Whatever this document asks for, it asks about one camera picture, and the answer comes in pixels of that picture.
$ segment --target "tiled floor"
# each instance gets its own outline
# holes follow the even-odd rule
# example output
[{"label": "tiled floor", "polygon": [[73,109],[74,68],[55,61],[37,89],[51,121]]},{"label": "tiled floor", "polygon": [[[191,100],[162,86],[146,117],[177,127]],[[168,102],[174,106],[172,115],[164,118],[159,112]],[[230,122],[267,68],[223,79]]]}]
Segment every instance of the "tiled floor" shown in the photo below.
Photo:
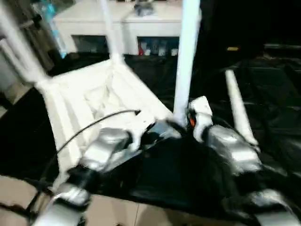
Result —
[{"label": "tiled floor", "polygon": [[[35,193],[31,185],[0,176],[0,202],[26,206]],[[87,226],[233,226],[231,222],[199,218],[183,212],[166,210],[104,196],[94,196],[86,213]],[[0,210],[1,226],[26,226],[26,221]]]}]

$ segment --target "wall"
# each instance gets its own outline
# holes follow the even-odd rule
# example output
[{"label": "wall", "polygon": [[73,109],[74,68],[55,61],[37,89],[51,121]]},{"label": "wall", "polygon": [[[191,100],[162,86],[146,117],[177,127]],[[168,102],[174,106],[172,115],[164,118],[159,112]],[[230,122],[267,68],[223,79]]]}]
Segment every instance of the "wall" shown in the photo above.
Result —
[{"label": "wall", "polygon": [[14,82],[17,82],[17,76],[17,72],[0,50],[0,92],[4,92]]}]

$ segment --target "white pole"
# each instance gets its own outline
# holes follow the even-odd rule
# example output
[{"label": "white pole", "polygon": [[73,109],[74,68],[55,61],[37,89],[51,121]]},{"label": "white pole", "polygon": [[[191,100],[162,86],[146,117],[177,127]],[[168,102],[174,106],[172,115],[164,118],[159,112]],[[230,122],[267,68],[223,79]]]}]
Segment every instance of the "white pole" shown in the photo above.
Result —
[{"label": "white pole", "polygon": [[112,17],[110,14],[110,9],[108,6],[108,2],[107,0],[97,0],[98,5],[100,6],[100,10],[103,12],[103,18],[104,18],[104,22],[105,22],[105,26],[106,26],[106,31],[107,31],[107,42],[108,42],[108,47],[109,47],[109,51],[110,51],[110,58],[114,61],[114,62],[119,62],[122,58],[121,58],[121,54],[118,50],[117,47],[117,41],[116,41],[116,34],[113,30],[113,21],[112,21]]},{"label": "white pole", "polygon": [[186,109],[189,101],[192,64],[198,40],[200,0],[183,0],[182,31],[174,96],[174,118],[187,125]]},{"label": "white pole", "polygon": [[22,76],[25,81],[36,83],[47,79],[48,76],[33,54],[27,40],[19,31],[19,27],[3,0],[0,0],[0,30],[24,67],[25,73],[22,73]]},{"label": "white pole", "polygon": [[249,123],[244,102],[242,100],[239,87],[232,70],[226,71],[226,82],[228,94],[231,101],[232,114],[235,128],[242,136],[251,144],[258,145],[257,140],[253,136],[253,132]]}]

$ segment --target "white cabinet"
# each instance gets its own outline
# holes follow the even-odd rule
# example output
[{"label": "white cabinet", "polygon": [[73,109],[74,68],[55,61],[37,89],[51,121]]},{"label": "white cabinet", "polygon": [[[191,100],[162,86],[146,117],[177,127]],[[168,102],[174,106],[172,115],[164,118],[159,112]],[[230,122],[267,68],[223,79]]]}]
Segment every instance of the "white cabinet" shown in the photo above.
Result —
[{"label": "white cabinet", "polygon": [[[182,1],[154,2],[154,14],[139,17],[133,3],[109,1],[119,51],[137,55],[137,37],[179,37]],[[106,35],[102,12],[95,0],[82,0],[54,18],[67,52],[78,48],[73,35]]]}]

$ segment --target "black cloth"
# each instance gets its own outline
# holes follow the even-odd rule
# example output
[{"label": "black cloth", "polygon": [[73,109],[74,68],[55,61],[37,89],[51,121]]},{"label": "black cloth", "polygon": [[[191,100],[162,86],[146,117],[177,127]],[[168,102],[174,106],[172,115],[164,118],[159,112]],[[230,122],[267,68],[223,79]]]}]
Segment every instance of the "black cloth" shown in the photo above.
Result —
[{"label": "black cloth", "polygon": [[[86,57],[82,62],[89,62]],[[172,110],[177,59],[126,56],[126,63]],[[235,66],[235,74],[251,127],[260,143],[260,158],[271,169],[263,175],[266,183],[301,203],[298,64],[245,60]],[[233,124],[223,69],[194,70],[190,97],[202,95],[207,96],[214,115]],[[5,164],[1,163],[1,174],[38,179],[55,151],[40,94],[32,89],[0,123],[4,143],[11,147],[2,158]],[[190,137],[166,140],[109,173],[98,194],[229,219],[221,200],[231,196],[232,179],[220,168],[213,153]],[[50,174],[51,181],[57,174],[57,163]]]}]

